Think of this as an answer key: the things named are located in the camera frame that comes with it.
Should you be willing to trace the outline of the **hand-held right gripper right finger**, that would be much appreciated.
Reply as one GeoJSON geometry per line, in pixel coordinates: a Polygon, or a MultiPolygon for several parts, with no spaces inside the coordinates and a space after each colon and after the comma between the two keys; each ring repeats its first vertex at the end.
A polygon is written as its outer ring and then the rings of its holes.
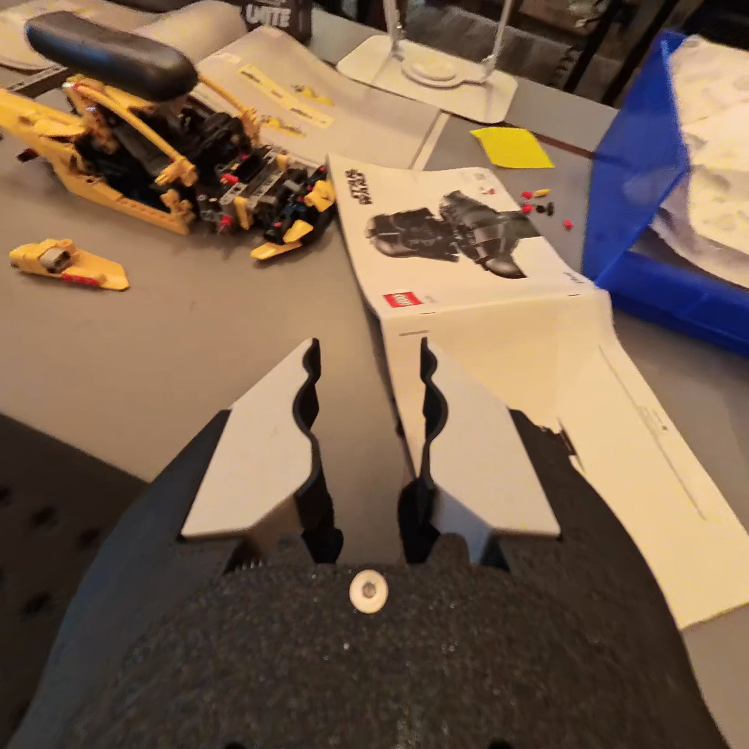
{"type": "Polygon", "coordinates": [[[427,337],[419,378],[419,467],[398,501],[406,563],[425,563],[447,535],[462,538],[479,565],[504,565],[504,537],[562,538],[509,407],[427,337]]]}

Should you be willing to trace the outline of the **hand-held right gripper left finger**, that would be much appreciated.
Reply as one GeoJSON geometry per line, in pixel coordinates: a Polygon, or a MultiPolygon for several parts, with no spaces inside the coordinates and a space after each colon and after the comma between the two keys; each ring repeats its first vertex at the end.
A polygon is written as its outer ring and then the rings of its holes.
{"type": "Polygon", "coordinates": [[[343,547],[312,427],[321,346],[308,338],[229,408],[186,514],[186,540],[239,538],[260,557],[298,536],[318,564],[343,547]]]}

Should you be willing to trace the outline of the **yellow toy car model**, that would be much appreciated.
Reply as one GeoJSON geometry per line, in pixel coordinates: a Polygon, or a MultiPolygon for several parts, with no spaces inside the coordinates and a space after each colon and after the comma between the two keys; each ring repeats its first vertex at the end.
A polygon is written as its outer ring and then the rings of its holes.
{"type": "Polygon", "coordinates": [[[316,241],[336,210],[326,165],[312,169],[265,142],[256,108],[202,73],[231,112],[194,91],[168,103],[96,80],[69,77],[70,112],[2,89],[2,134],[40,157],[68,192],[175,234],[201,222],[218,234],[260,231],[252,257],[267,260],[316,241]]]}

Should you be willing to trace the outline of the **black white instruction booklet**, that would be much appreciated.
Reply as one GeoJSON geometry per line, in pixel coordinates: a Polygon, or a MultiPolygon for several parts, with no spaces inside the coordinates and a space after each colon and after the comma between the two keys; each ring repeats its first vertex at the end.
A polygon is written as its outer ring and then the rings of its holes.
{"type": "Polygon", "coordinates": [[[353,272],[381,319],[594,289],[488,169],[417,172],[339,154],[327,164],[353,272]]]}

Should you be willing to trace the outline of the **yellow panel subassembly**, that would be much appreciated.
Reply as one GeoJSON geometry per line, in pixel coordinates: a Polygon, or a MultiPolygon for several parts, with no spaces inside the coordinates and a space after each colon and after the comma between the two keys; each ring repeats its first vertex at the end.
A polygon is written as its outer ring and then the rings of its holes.
{"type": "Polygon", "coordinates": [[[106,291],[130,288],[121,264],[87,252],[70,239],[46,239],[24,244],[11,250],[8,258],[12,267],[32,276],[106,291]]]}

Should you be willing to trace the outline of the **grey desk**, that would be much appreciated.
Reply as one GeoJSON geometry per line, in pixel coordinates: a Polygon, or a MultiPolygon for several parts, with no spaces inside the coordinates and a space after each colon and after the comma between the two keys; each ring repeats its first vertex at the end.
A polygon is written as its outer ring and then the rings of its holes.
{"type": "MultiPolygon", "coordinates": [[[[520,79],[510,123],[533,130],[583,223],[590,158],[608,106],[520,79]]],[[[321,340],[324,470],[346,563],[394,563],[405,448],[373,315],[339,230],[322,248],[263,270],[248,249],[182,238],[84,204],[39,161],[2,142],[2,414],[150,482],[222,407],[309,336],[321,340]],[[126,267],[132,287],[101,294],[16,276],[7,250],[71,238],[126,267]]],[[[747,359],[615,312],[619,340],[747,526],[747,359]]],[[[706,701],[747,747],[747,609],[688,629],[706,701]]]]}

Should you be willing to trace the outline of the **toy car set box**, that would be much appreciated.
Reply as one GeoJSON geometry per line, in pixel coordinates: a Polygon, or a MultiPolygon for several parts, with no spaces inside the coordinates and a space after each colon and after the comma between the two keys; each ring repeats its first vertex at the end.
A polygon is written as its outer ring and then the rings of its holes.
{"type": "Polygon", "coordinates": [[[302,44],[312,39],[313,1],[242,1],[240,11],[249,32],[267,26],[302,44]]]}

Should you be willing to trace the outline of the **open instruction booklet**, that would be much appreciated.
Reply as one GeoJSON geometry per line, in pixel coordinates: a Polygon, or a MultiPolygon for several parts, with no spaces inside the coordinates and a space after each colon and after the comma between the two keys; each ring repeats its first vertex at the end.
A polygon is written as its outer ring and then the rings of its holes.
{"type": "Polygon", "coordinates": [[[256,110],[264,140],[301,159],[328,154],[413,169],[438,109],[354,82],[282,30],[249,31],[227,2],[190,2],[157,14],[117,2],[2,2],[2,67],[37,73],[51,62],[26,40],[25,25],[70,12],[172,46],[239,104],[256,110]]]}

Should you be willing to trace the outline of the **yellow sticky note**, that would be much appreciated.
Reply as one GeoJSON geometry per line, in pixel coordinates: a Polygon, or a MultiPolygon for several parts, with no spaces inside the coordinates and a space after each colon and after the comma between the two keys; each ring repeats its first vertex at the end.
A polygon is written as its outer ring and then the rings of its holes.
{"type": "Polygon", "coordinates": [[[517,170],[555,167],[536,136],[528,130],[493,126],[472,130],[470,133],[495,166],[517,170]]]}

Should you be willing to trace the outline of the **blue plastic bin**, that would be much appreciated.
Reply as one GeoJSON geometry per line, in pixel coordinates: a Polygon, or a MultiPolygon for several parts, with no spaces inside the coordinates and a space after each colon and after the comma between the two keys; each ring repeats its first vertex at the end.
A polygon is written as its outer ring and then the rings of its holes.
{"type": "Polygon", "coordinates": [[[584,276],[634,317],[748,356],[747,290],[678,257],[662,240],[637,242],[688,174],[669,57],[686,39],[661,32],[593,155],[584,276]]]}

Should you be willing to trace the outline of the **white crumpled papers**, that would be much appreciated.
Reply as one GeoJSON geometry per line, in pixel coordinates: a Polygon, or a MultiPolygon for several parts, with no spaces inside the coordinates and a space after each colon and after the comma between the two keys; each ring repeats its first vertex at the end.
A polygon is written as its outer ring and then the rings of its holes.
{"type": "Polygon", "coordinates": [[[669,58],[687,174],[651,229],[694,267],[748,288],[748,52],[687,37],[669,58]]]}

